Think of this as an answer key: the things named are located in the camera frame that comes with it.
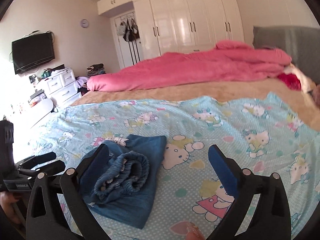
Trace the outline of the left hand painted nails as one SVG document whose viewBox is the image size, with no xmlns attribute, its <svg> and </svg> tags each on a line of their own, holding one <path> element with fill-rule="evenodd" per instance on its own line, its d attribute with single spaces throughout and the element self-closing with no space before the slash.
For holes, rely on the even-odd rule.
<svg viewBox="0 0 320 240">
<path fill-rule="evenodd" d="M 1 207 L 6 216 L 14 224 L 21 224 L 21 220 L 14 209 L 14 204 L 16 204 L 20 199 L 22 199 L 22 196 L 19 194 L 14 194 L 7 191 L 1 192 Z"/>
</svg>

